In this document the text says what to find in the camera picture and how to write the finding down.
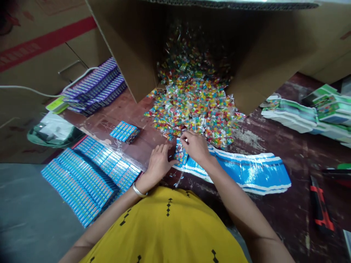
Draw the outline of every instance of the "person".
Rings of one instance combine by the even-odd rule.
[[[252,261],[294,262],[250,197],[209,153],[206,139],[186,131],[181,143],[210,176]],[[169,148],[156,146],[147,171],[87,229],[60,263],[247,262],[220,218],[195,194],[155,187],[178,162],[168,162]]]

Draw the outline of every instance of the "cardboard carton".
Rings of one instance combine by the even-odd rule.
[[[200,21],[217,30],[236,54],[227,94],[250,114],[336,37],[351,6],[323,3],[298,11],[177,7],[140,0],[86,0],[136,102],[159,85],[166,18]]]
[[[56,95],[111,56],[84,0],[8,2],[0,28],[0,85]],[[26,136],[49,99],[23,89],[0,89],[1,162],[42,163],[55,151]]]
[[[319,50],[299,71],[331,84],[351,74],[351,24],[345,26],[325,48]]]

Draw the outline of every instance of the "woman's left hand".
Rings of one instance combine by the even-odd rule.
[[[161,144],[152,150],[147,171],[135,183],[136,188],[142,194],[146,194],[151,190],[161,181],[173,165],[179,163],[178,160],[168,162],[167,153],[170,148],[171,145],[169,144]]]

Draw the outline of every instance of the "pile of wrapped candies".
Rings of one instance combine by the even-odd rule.
[[[148,95],[154,106],[144,115],[154,117],[155,127],[169,140],[188,129],[225,149],[234,141],[233,129],[245,117],[233,96],[224,92],[230,81],[225,49],[216,48],[212,56],[214,49],[199,26],[175,22],[168,36],[164,62],[158,63],[166,90],[154,89]]]

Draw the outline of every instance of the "yellow shirt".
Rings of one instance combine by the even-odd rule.
[[[191,191],[158,187],[128,209],[81,262],[247,262],[217,214]]]

